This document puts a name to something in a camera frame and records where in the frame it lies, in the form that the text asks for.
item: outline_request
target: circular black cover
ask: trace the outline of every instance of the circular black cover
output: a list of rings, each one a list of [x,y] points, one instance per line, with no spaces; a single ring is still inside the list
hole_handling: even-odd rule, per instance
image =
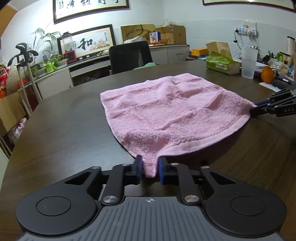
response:
[[[83,228],[97,211],[85,190],[53,184],[24,197],[15,209],[20,226],[40,236],[60,236]]]
[[[287,215],[278,196],[246,183],[215,188],[205,204],[205,212],[223,232],[245,238],[279,231]]]

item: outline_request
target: wooden table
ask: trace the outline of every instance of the wooden table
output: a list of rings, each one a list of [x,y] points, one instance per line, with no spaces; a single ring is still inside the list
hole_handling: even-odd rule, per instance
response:
[[[9,161],[0,193],[0,241],[14,241],[21,230],[14,209],[37,189],[91,166],[111,169],[133,158],[116,141],[106,121],[100,93],[145,80],[191,73],[253,102],[272,94],[257,80],[205,68],[204,61],[165,64],[95,80],[45,99],[34,111]],[[288,216],[281,234],[296,240],[296,116],[251,118],[238,132],[199,152],[168,158],[197,169],[208,164],[280,196]],[[176,188],[144,179],[126,195],[174,195]]]

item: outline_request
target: ceiling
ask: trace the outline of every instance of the ceiling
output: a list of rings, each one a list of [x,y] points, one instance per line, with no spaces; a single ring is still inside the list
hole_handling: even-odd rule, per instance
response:
[[[11,0],[8,5],[12,7],[16,11],[20,11],[23,8],[31,5],[34,2],[38,2],[39,0]]]

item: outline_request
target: metal screw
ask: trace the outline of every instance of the metal screw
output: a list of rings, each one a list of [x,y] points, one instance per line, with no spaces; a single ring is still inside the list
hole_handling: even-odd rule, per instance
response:
[[[199,200],[198,196],[195,195],[188,195],[184,199],[187,202],[197,202]]]
[[[117,201],[117,197],[115,196],[106,196],[103,198],[103,201],[106,203],[114,203]]]

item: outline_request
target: orange wall panel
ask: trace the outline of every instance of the orange wall panel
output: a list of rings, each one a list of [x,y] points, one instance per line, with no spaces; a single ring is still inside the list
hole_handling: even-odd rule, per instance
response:
[[[4,30],[6,29],[6,27],[8,26],[8,24],[10,23],[10,21],[16,13],[17,12],[8,5],[6,5],[2,10],[0,10],[0,36],[2,36]]]

